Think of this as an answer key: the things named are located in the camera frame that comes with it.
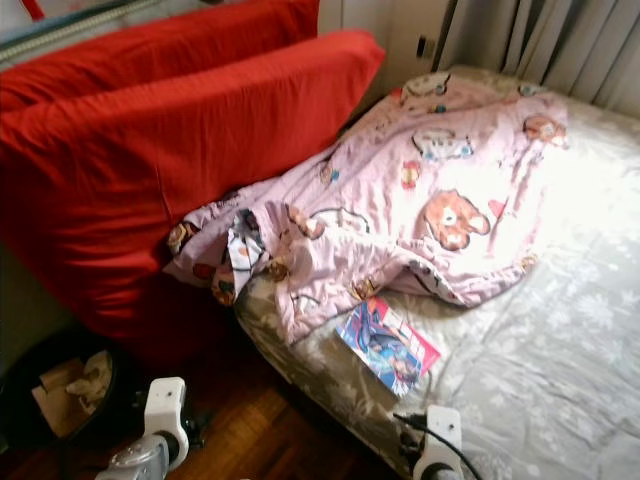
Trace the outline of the grey curtain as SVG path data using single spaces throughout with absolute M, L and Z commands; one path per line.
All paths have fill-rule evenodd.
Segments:
M 640 118 L 640 0 L 451 0 L 435 68 L 466 65 Z

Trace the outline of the black waste bin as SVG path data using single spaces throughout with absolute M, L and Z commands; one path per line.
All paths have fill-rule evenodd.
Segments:
M 102 352 L 113 366 L 104 406 L 92 412 L 72 433 L 59 436 L 42 415 L 32 390 L 41 387 L 40 376 L 45 372 L 70 360 L 87 361 Z M 137 362 L 113 340 L 79 326 L 69 326 L 29 347 L 1 376 L 1 435 L 12 449 L 114 443 L 141 426 L 132 404 L 142 383 Z

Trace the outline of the crumpled white paper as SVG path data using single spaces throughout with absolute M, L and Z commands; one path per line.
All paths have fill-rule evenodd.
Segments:
M 65 392 L 72 396 L 86 413 L 92 413 L 104 401 L 113 381 L 113 361 L 109 352 L 100 351 L 84 362 L 81 375 L 65 385 Z

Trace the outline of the bed with grey floral sheet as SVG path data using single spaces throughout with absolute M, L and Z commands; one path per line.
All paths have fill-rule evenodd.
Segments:
M 497 90 L 531 84 L 449 73 Z M 438 404 L 460 412 L 456 451 L 486 480 L 640 480 L 640 120 L 544 91 L 567 106 L 570 146 L 525 278 L 474 307 L 375 294 L 438 348 L 416 390 L 394 396 L 338 337 L 352 310 L 287 343 L 268 284 L 234 303 L 266 360 L 398 474 L 410 472 L 404 419 Z

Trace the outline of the brown cardboard piece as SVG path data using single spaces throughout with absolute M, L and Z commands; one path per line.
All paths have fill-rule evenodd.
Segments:
M 82 379 L 84 364 L 79 358 L 51 367 L 40 376 L 40 384 L 32 389 L 42 417 L 56 438 L 68 438 L 84 425 L 90 413 L 84 410 L 82 397 L 69 393 L 67 387 Z

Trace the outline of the colourful comic book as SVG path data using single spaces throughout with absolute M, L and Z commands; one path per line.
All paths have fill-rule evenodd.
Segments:
M 381 297 L 353 308 L 335 333 L 397 397 L 416 390 L 440 358 L 438 348 Z

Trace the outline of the large red cushion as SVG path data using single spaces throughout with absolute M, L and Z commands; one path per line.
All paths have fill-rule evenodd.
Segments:
M 320 0 L 246 0 L 155 20 L 0 74 L 0 113 L 188 76 L 317 35 Z
M 143 77 L 100 92 L 52 56 L 5 70 L 1 242 L 91 332 L 156 369 L 179 364 L 228 316 L 165 274 L 170 229 L 328 147 L 384 56 L 367 33 L 340 31 L 220 67 L 87 61 Z

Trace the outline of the pink cartoon bear blanket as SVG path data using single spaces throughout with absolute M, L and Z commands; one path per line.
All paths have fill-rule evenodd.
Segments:
M 411 79 L 332 147 L 189 212 L 165 273 L 229 306 L 265 282 L 287 343 L 384 289 L 480 305 L 538 259 L 568 127 L 562 97 L 532 84 Z

